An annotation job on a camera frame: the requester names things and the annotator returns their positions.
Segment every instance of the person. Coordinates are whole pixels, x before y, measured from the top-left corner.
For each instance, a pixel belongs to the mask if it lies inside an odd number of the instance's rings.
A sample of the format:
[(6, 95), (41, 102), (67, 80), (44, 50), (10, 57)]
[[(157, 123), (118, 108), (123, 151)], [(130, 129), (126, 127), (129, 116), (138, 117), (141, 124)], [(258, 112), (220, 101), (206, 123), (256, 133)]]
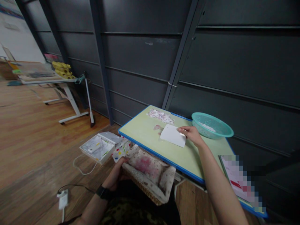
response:
[[(180, 127), (199, 150), (205, 184), (219, 224), (248, 224), (241, 204), (196, 127)], [(181, 224), (174, 193), (167, 204), (156, 206), (132, 181), (119, 177), (128, 159), (121, 158), (85, 208), (78, 225)]]

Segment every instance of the table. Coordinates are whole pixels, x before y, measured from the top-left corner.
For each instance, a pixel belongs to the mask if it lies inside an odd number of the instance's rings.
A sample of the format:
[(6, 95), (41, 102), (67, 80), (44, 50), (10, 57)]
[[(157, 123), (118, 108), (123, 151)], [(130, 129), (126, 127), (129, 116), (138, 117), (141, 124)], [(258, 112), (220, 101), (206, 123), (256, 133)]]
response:
[[(164, 128), (166, 123), (157, 118), (151, 118), (147, 115), (150, 109), (156, 109), (165, 113), (171, 114), (171, 119), (174, 120), (174, 126), (191, 126), (192, 121), (185, 117), (176, 115), (166, 110), (157, 108), (155, 106), (148, 106), (124, 126), (119, 129), (119, 134), (131, 140), (133, 143), (144, 148), (151, 154), (159, 157), (177, 170), (181, 171), (189, 178), (194, 180), (200, 186), (205, 187), (204, 173), (201, 167), (201, 161), (198, 149), (194, 144), (187, 139), (185, 146), (179, 147), (167, 141), (159, 139), (162, 129), (156, 130), (155, 126), (159, 125)], [(211, 149), (217, 163), (223, 171), (219, 155), (235, 155), (231, 149), (226, 138), (209, 139), (202, 136), (204, 142)], [(267, 217), (267, 213), (261, 211), (256, 212), (253, 207), (246, 201), (240, 199), (241, 205), (244, 209), (253, 213), (258, 217)]]
[[(22, 80), (22, 76), (19, 76), (21, 82), (24, 84), (24, 85), (47, 85), (48, 87), (45, 87), (45, 88), (53, 88), (56, 92), (56, 94), (58, 95), (58, 98), (57, 99), (53, 99), (53, 100), (48, 100), (48, 101), (44, 101), (44, 103), (46, 105), (49, 105), (50, 102), (56, 102), (56, 101), (60, 101), (60, 100), (69, 100), (76, 115), (75, 116), (71, 116), (71, 117), (68, 117), (68, 118), (65, 118), (65, 119), (62, 119), (62, 120), (59, 120), (58, 122), (61, 124), (61, 125), (64, 125), (66, 121), (69, 121), (69, 120), (72, 120), (72, 119), (75, 119), (77, 117), (80, 117), (80, 116), (83, 116), (83, 115), (88, 115), (89, 112), (83, 112), (83, 113), (80, 113), (78, 107), (77, 107), (77, 104), (74, 100), (74, 97), (68, 87), (68, 84), (67, 83), (70, 83), (70, 82), (75, 82), (76, 79), (58, 79), (58, 80), (43, 80), (43, 81), (24, 81)], [(51, 84), (57, 84), (59, 87), (63, 88), (65, 93), (62, 93), (57, 86), (51, 86)]]

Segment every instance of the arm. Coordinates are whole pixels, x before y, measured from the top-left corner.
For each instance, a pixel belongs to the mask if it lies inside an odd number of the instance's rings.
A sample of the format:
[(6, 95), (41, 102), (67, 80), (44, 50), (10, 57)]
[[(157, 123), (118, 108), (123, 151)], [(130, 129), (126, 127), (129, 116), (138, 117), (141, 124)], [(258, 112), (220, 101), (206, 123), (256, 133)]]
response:
[(180, 127), (178, 131), (186, 135), (199, 150), (207, 192), (218, 222), (226, 225), (248, 224), (236, 194), (196, 127)]
[[(121, 166), (124, 162), (127, 161), (128, 159), (123, 157), (119, 159), (119, 161), (115, 164), (112, 171), (110, 172), (109, 176), (103, 182), (102, 187), (107, 188), (110, 191), (115, 191), (117, 189)], [(94, 194), (93, 198), (85, 208), (77, 225), (99, 224), (104, 215), (104, 212), (106, 211), (107, 204), (107, 200), (101, 199), (97, 194)]]

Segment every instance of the teal plastic basket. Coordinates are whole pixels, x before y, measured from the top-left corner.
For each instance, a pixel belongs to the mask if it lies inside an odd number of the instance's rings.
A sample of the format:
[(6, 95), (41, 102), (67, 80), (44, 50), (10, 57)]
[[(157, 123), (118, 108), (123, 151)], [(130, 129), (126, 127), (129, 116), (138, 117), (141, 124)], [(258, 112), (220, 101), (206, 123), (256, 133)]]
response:
[(206, 113), (195, 112), (192, 114), (192, 119), (193, 126), (197, 128), (201, 135), (207, 138), (230, 138), (234, 135), (230, 126), (222, 120)]

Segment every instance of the power plug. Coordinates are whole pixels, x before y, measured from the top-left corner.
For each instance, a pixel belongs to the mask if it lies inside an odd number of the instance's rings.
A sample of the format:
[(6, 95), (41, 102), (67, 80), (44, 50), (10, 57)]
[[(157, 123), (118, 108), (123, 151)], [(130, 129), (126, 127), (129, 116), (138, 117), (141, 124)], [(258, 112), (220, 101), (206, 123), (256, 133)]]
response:
[(60, 210), (64, 209), (68, 205), (68, 190), (63, 190), (60, 194), (57, 194), (59, 198), (59, 206)]

